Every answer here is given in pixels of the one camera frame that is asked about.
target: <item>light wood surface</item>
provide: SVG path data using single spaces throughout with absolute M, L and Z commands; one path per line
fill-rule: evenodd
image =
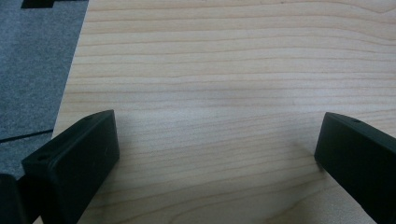
M 114 109 L 80 223 L 374 223 L 315 163 L 326 111 L 396 136 L 396 2 L 91 0 L 54 135 Z

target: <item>black device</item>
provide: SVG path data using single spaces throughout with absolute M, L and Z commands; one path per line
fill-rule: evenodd
M 315 159 L 377 223 L 396 223 L 396 139 L 326 113 Z
M 79 120 L 22 160 L 21 179 L 0 175 L 0 223 L 77 223 L 119 158 L 113 110 Z

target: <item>gray carpet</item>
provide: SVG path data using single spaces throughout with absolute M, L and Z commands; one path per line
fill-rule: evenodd
M 53 129 L 87 5 L 0 0 L 0 140 Z M 20 160 L 50 136 L 0 144 L 0 173 L 21 176 Z

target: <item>wood grain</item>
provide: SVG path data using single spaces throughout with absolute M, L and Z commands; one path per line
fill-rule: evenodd
M 324 113 L 396 135 L 394 1 L 91 0 L 56 122 L 114 109 L 81 223 L 374 223 L 313 159 Z

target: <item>black object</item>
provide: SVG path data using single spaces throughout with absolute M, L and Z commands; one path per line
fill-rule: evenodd
M 56 1 L 87 1 L 87 0 L 56 0 Z M 21 8 L 53 7 L 55 0 L 23 0 Z
M 0 176 L 0 188 L 16 194 L 0 199 L 0 223 L 32 223 L 38 216 L 77 223 L 119 157 L 113 110 L 79 120 L 22 161 L 26 175 L 17 189 L 15 179 Z M 7 216 L 8 203 L 23 208 L 18 219 Z
M 315 159 L 377 223 L 396 223 L 396 139 L 326 113 Z

